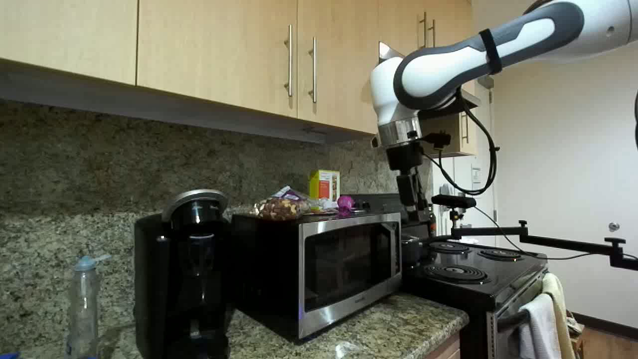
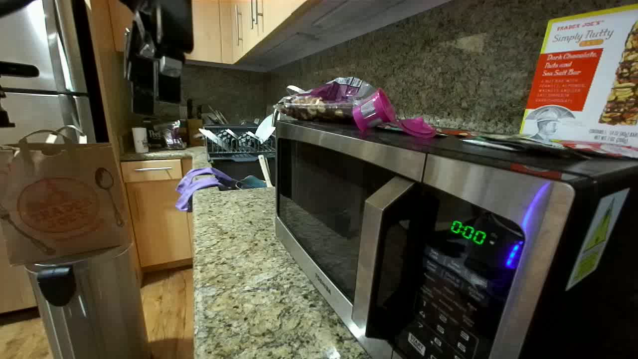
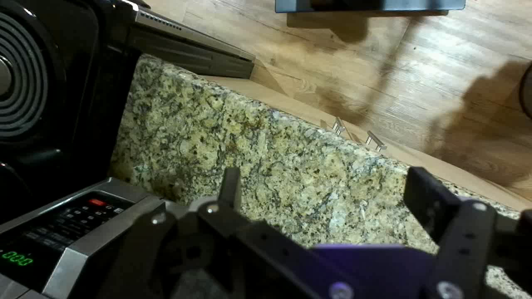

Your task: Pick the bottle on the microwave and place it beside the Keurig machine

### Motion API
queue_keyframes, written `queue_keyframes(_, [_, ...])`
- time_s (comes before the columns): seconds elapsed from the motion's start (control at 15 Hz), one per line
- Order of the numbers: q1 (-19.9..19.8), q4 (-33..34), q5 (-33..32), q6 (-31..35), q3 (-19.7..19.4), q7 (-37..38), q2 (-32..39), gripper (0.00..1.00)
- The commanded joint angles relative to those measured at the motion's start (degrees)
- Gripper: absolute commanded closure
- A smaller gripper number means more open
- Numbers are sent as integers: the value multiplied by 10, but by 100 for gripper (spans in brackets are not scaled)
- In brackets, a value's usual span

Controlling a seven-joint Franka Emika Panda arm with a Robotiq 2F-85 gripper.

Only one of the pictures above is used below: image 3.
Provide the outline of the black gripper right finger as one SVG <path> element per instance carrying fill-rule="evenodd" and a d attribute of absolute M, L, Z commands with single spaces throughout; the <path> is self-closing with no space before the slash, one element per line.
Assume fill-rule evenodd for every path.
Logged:
<path fill-rule="evenodd" d="M 496 265 L 526 293 L 532 292 L 532 210 L 516 219 L 491 204 L 460 199 L 425 167 L 407 169 L 402 200 L 438 245 L 422 282 L 423 299 L 493 299 L 485 272 Z"/>

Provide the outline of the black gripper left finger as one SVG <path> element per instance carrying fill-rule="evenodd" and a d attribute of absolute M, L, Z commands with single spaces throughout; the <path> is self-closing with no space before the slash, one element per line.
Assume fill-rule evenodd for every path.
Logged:
<path fill-rule="evenodd" d="M 215 199 L 176 217 L 137 215 L 97 299 L 171 299 L 200 268 L 230 299 L 355 299 L 355 282 L 332 262 L 265 222 L 237 212 L 239 170 L 227 167 Z"/>

